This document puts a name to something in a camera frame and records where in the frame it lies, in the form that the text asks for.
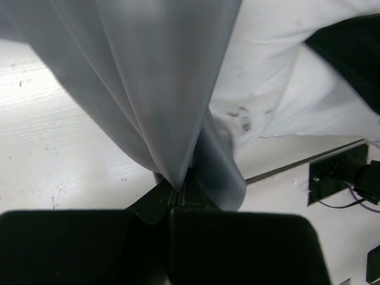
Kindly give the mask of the white pillow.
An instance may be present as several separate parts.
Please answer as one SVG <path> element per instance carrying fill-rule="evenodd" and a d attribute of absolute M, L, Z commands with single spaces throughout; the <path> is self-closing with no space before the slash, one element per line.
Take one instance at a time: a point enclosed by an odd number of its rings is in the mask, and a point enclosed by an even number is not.
<path fill-rule="evenodd" d="M 306 44 L 319 29 L 374 14 L 378 1 L 243 1 L 210 102 L 227 147 L 288 135 L 379 145 L 379 113 Z"/>

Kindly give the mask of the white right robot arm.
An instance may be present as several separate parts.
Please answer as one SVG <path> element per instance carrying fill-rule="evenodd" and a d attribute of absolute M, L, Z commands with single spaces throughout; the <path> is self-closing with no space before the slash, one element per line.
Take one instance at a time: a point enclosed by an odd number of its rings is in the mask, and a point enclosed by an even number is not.
<path fill-rule="evenodd" d="M 379 113 L 379 14 L 324 27 L 306 40 Z"/>

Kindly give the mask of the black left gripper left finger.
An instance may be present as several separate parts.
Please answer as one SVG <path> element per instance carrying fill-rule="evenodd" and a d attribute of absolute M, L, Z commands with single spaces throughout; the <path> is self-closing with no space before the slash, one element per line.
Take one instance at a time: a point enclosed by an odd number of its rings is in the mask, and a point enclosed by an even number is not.
<path fill-rule="evenodd" d="M 164 179 L 124 210 L 20 210 L 1 215 L 2 284 L 167 284 L 159 224 Z"/>

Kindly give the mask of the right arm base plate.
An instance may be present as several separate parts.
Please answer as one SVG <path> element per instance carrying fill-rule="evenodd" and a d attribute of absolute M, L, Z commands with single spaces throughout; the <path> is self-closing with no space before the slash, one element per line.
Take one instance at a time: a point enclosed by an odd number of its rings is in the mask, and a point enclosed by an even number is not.
<path fill-rule="evenodd" d="M 309 166 L 308 205 L 350 188 L 360 199 L 379 203 L 379 161 L 369 161 L 369 146 L 359 145 Z"/>

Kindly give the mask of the grey pillowcase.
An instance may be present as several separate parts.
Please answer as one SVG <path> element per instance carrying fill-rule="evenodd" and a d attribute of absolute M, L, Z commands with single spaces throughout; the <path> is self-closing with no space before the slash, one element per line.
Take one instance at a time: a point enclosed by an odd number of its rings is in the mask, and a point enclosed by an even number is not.
<path fill-rule="evenodd" d="M 1 26 L 131 159 L 223 210 L 246 182 L 209 104 L 240 1 L 2 1 Z"/>

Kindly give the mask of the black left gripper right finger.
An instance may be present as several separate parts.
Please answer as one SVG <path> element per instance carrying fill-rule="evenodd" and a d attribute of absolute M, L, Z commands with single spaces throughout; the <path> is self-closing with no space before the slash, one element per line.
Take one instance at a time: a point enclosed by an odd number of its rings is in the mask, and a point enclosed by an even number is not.
<path fill-rule="evenodd" d="M 328 284 L 318 235 L 294 214 L 222 211 L 186 174 L 169 212 L 172 284 Z"/>

